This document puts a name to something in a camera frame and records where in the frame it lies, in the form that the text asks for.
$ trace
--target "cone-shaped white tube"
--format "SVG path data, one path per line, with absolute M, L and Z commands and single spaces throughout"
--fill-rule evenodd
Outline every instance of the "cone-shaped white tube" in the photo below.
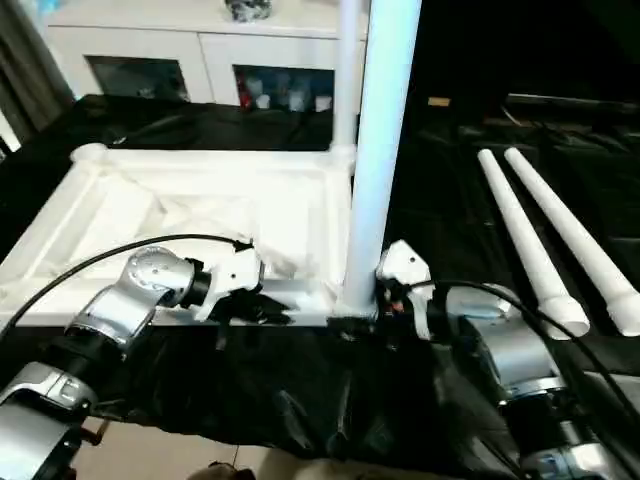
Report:
M 584 335 L 589 331 L 589 319 L 582 306 L 569 295 L 493 153 L 481 150 L 478 160 L 536 294 L 538 308 L 574 335 Z M 551 325 L 546 327 L 549 335 L 557 340 L 569 338 Z
M 524 155 L 512 147 L 505 158 L 607 302 L 620 333 L 640 335 L 640 294 Z

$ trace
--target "table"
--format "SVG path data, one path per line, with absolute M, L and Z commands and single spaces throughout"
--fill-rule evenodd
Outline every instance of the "table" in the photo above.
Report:
M 69 169 L 68 155 L 79 145 L 324 150 L 330 138 L 330 114 L 85 97 L 0 164 L 0 258 Z M 513 144 L 523 147 L 640 285 L 640 157 L 630 138 L 460 125 L 448 113 L 410 108 L 386 241 L 407 240 L 435 278 L 500 283 L 531 301 L 475 157 L 479 148 L 500 154 Z M 523 188 L 514 186 L 567 287 L 592 318 L 588 344 L 612 371 L 640 374 L 639 341 L 615 335 L 586 275 Z M 0 383 L 58 333 L 26 327 L 14 332 L 0 356 Z M 218 334 L 214 327 L 149 329 L 105 386 L 97 413 L 228 443 L 275 446 L 305 458 L 352 458 L 452 476 L 473 471 L 474 478 L 500 469 L 478 438 L 511 447 L 495 408 L 455 368 L 450 349 L 419 341 L 388 348 L 381 339 L 349 342 L 318 329 L 237 328 L 217 351 Z M 589 367 L 572 345 L 554 350 Z M 615 405 L 589 388 L 585 392 L 595 416 L 604 415 L 623 436 L 633 434 L 625 431 Z

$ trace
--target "floor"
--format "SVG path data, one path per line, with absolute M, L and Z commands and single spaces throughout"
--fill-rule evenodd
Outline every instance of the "floor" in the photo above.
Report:
M 100 422 L 89 419 L 96 431 Z M 78 480 L 186 480 L 211 462 L 250 468 L 258 480 L 436 480 L 443 477 L 355 462 L 300 461 L 279 450 L 226 445 L 157 428 L 112 422 L 98 447 L 83 447 L 74 466 Z

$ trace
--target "white cabinet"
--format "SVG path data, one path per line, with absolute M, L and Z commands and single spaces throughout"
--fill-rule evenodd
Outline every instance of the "white cabinet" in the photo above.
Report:
M 338 2 L 274 5 L 269 18 L 243 24 L 233 22 L 223 0 L 67 0 L 46 19 L 46 37 L 79 97 L 105 93 L 240 105 L 247 76 L 262 77 L 258 83 L 265 87 L 288 76 L 292 89 L 306 82 L 307 96 L 332 96 Z M 367 23 L 363 8 L 354 65 L 360 86 Z M 354 108 L 359 105 L 358 95 Z
M 334 39 L 225 34 L 201 34 L 200 39 L 214 101 L 228 105 L 240 105 L 238 85 L 242 80 L 238 76 L 243 67 L 274 67 L 274 76 L 278 75 L 279 70 L 306 70 L 306 76 L 311 77 L 313 82 L 314 71 L 335 70 L 338 54 L 338 41 Z M 360 58 L 354 68 L 357 70 L 358 84 L 362 85 L 365 42 L 361 41 L 359 45 Z M 332 95 L 333 75 L 330 87 L 328 93 Z M 358 94 L 354 105 L 356 111 L 359 111 L 359 105 Z

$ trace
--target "white pvc pipe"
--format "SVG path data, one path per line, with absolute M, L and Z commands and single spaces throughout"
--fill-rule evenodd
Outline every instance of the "white pvc pipe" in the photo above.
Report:
M 589 331 L 589 319 L 582 306 L 569 295 L 493 153 L 481 150 L 478 160 L 536 294 L 538 308 L 574 335 L 584 335 Z M 547 332 L 556 340 L 569 338 L 551 325 L 547 325 Z
M 522 153 L 510 148 L 505 158 L 600 291 L 620 333 L 640 335 L 640 294 Z
M 358 32 L 362 0 L 340 1 L 338 29 L 338 63 L 336 65 L 333 103 L 332 149 L 353 155 L 356 143 L 356 65 Z
M 347 269 L 339 303 L 355 314 L 374 309 L 393 171 L 402 130 L 421 0 L 373 0 Z

